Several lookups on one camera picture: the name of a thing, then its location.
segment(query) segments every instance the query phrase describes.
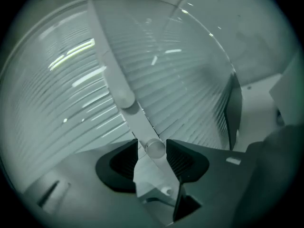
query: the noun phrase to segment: cylindrical joint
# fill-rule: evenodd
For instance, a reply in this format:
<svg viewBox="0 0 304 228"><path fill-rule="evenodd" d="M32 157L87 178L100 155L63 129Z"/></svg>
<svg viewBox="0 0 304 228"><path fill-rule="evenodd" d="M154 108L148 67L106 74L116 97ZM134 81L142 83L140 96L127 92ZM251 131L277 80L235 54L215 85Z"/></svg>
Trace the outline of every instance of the cylindrical joint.
<svg viewBox="0 0 304 228"><path fill-rule="evenodd" d="M159 159L166 153L166 146L159 139L150 139L145 150L152 159Z"/></svg>

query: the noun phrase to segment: white panel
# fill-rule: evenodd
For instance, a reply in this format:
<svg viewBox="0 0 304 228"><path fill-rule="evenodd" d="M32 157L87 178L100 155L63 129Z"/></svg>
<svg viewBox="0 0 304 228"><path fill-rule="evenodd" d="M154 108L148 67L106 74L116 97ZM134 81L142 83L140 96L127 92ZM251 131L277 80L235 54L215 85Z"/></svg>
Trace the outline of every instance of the white panel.
<svg viewBox="0 0 304 228"><path fill-rule="evenodd" d="M86 6L58 14L14 55L1 86L1 157L24 191L68 155L134 136L98 64Z"/></svg>
<svg viewBox="0 0 304 228"><path fill-rule="evenodd" d="M222 112L232 67L214 37L189 14L157 0L95 0L95 6L159 137L227 148Z"/></svg>

